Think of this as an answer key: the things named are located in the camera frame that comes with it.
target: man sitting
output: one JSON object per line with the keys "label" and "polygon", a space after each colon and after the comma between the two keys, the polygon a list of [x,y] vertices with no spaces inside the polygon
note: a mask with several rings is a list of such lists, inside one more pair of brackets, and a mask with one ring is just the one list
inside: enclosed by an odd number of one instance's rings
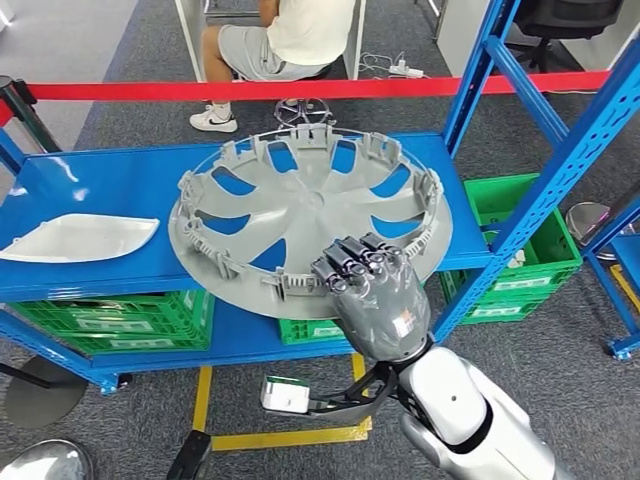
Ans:
{"label": "man sitting", "polygon": [[[232,70],[249,81],[312,77],[344,52],[355,0],[258,0],[263,27],[208,27],[202,35],[208,82],[231,82]],[[235,132],[226,100],[216,99],[192,115],[194,128]]]}

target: chair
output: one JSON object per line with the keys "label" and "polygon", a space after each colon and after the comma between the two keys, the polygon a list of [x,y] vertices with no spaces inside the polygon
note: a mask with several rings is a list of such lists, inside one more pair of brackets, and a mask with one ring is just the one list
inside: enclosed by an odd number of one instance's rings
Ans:
{"label": "chair", "polygon": [[[327,78],[331,71],[331,65],[329,64],[312,77],[303,80],[322,80]],[[273,116],[280,122],[281,129],[294,128],[301,123],[336,123],[327,102],[320,98],[280,100],[275,105]]]}
{"label": "chair", "polygon": [[568,62],[549,49],[551,40],[591,38],[616,22],[623,0],[522,0],[514,21],[525,35],[540,37],[537,46],[506,43],[511,50],[522,52],[519,62],[529,62],[540,73],[549,71],[548,58],[572,69]]}

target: label on crate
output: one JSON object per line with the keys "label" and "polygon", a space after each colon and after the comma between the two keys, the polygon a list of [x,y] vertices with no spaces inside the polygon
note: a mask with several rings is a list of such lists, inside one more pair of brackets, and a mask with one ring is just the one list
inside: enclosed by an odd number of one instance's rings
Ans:
{"label": "label on crate", "polygon": [[518,288],[529,288],[529,287],[544,287],[546,285],[549,285],[551,283],[553,277],[540,277],[540,278],[531,278],[528,280],[518,280],[516,282],[497,282],[496,286],[494,287],[494,291],[504,291],[504,290],[515,290]]}
{"label": "label on crate", "polygon": [[192,295],[193,295],[192,290],[187,290],[186,292],[184,292],[184,300],[183,300],[183,303],[189,310],[193,310],[193,299],[192,298]]}
{"label": "label on crate", "polygon": [[86,318],[76,318],[78,326],[83,330],[106,330],[106,331],[127,331],[127,332],[152,332],[153,327],[146,320],[137,321],[119,321],[119,320],[89,320]]}
{"label": "label on crate", "polygon": [[340,335],[342,330],[340,327],[318,327],[313,329],[314,337],[328,337],[330,335]]}
{"label": "label on crate", "polygon": [[168,348],[173,347],[174,342],[168,338],[157,338],[155,340],[110,340],[114,348]]}
{"label": "label on crate", "polygon": [[476,308],[472,317],[506,317],[520,313],[522,307]]}
{"label": "label on crate", "polygon": [[205,298],[202,299],[202,311],[200,313],[200,326],[207,325],[207,320],[209,316],[209,306],[211,303],[211,294],[209,292],[205,293]]}

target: office chair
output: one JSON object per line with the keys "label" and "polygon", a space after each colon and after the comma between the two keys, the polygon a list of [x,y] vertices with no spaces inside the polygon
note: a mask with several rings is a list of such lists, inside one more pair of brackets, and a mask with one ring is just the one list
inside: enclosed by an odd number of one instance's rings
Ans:
{"label": "office chair", "polygon": [[540,37],[537,46],[506,43],[511,50],[522,52],[519,63],[529,62],[540,73],[549,71],[548,59],[571,69],[567,62],[550,51],[551,40],[591,38],[617,20],[623,0],[522,0],[514,21],[525,35]]}

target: robot finger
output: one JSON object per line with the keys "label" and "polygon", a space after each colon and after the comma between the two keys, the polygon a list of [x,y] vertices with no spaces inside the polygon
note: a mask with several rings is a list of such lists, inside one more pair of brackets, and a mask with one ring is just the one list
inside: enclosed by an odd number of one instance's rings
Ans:
{"label": "robot finger", "polygon": [[362,260],[365,253],[369,251],[367,246],[351,236],[345,237],[343,240],[337,240],[336,243],[345,252],[349,254],[352,258],[358,262]]}
{"label": "robot finger", "polygon": [[374,251],[382,250],[386,246],[386,243],[385,243],[384,240],[378,237],[377,235],[373,232],[369,232],[365,235],[364,237],[362,237],[360,239],[360,243],[365,245],[369,250]]}
{"label": "robot finger", "polygon": [[311,270],[320,277],[331,293],[343,294],[349,289],[349,284],[335,271],[325,257],[320,257],[311,263]]}
{"label": "robot finger", "polygon": [[392,270],[399,270],[407,261],[405,252],[400,247],[388,247],[384,254]]}
{"label": "robot finger", "polygon": [[362,263],[340,248],[338,244],[334,243],[329,248],[325,248],[323,253],[327,256],[327,260],[331,265],[343,275],[362,276],[367,271]]}

